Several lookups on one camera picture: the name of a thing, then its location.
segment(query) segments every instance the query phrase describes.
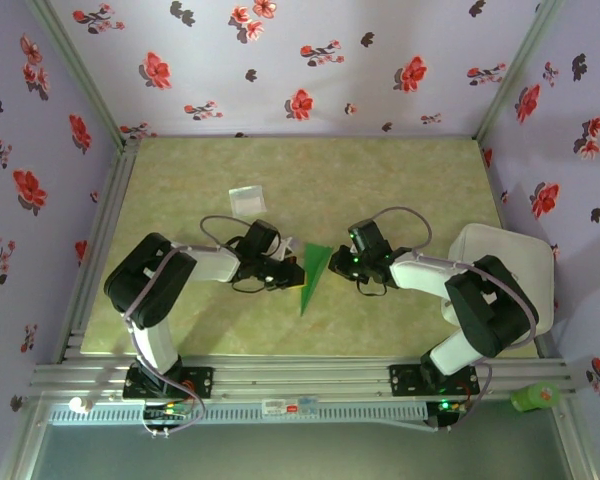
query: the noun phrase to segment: metal bracket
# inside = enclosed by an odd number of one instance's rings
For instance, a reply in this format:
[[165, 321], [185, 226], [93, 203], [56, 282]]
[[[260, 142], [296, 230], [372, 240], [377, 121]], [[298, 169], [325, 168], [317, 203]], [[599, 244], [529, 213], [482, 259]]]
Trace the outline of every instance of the metal bracket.
[[480, 393], [480, 384], [474, 367], [465, 367], [446, 378], [432, 391], [424, 381], [419, 364], [389, 365], [389, 383], [394, 397], [418, 397], [431, 395], [463, 395]]
[[[180, 383], [191, 382], [193, 390], [203, 399], [211, 398], [213, 387], [213, 368], [211, 367], [182, 367], [180, 371]], [[137, 364], [131, 365], [122, 390], [124, 400], [147, 400], [165, 398], [148, 388], [150, 380], [140, 371]], [[169, 398], [185, 399], [186, 394], [175, 390]]]

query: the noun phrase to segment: green triangle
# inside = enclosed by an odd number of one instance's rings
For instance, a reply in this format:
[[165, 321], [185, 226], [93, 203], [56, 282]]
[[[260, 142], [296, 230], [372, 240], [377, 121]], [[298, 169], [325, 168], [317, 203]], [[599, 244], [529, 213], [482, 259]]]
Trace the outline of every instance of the green triangle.
[[313, 243], [307, 243], [304, 249], [304, 271], [307, 274], [307, 283], [302, 287], [300, 295], [300, 316], [304, 314], [309, 305], [309, 300], [318, 285], [320, 275], [331, 258], [332, 247], [323, 247], [321, 245], [315, 245]]

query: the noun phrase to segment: small white square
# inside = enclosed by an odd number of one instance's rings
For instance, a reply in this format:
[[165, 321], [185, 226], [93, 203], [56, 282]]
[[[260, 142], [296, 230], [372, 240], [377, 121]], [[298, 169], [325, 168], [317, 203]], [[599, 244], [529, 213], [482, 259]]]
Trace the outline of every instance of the small white square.
[[231, 189], [229, 199], [234, 217], [248, 217], [267, 211], [261, 185]]

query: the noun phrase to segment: table surface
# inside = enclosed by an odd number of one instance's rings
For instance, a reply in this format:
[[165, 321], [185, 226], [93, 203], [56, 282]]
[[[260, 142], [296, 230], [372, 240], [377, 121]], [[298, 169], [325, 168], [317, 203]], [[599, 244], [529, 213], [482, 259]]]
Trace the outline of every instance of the table surface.
[[[499, 226], [479, 147], [469, 139], [145, 139], [82, 352], [133, 352], [102, 286], [144, 236], [155, 231], [174, 242], [210, 245], [200, 219], [230, 215], [229, 190], [250, 185], [264, 192], [267, 212], [258, 218], [283, 236], [334, 248], [348, 243], [351, 224], [392, 205], [429, 219], [434, 237], [425, 251], [434, 256], [446, 257], [467, 223]], [[426, 238], [420, 221], [404, 212], [378, 225], [393, 248]], [[208, 227], [226, 240], [244, 231], [221, 220]], [[302, 317], [300, 289], [247, 295], [227, 284], [189, 282], [168, 321], [182, 355], [419, 357], [456, 329], [442, 318], [437, 297], [406, 290], [364, 297], [328, 270]], [[536, 353], [530, 345], [504, 355]]]

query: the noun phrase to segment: floral wallpaper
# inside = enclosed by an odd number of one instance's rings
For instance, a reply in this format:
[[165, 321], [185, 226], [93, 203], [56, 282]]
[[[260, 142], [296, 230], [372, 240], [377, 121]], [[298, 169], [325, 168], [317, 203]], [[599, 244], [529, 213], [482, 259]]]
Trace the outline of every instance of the floral wallpaper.
[[600, 456], [600, 2], [565, 2], [483, 147], [506, 226], [552, 246], [551, 334]]
[[25, 2], [0, 2], [0, 466], [33, 367], [52, 361], [113, 154]]
[[474, 135], [538, 0], [50, 3], [123, 136], [382, 136]]

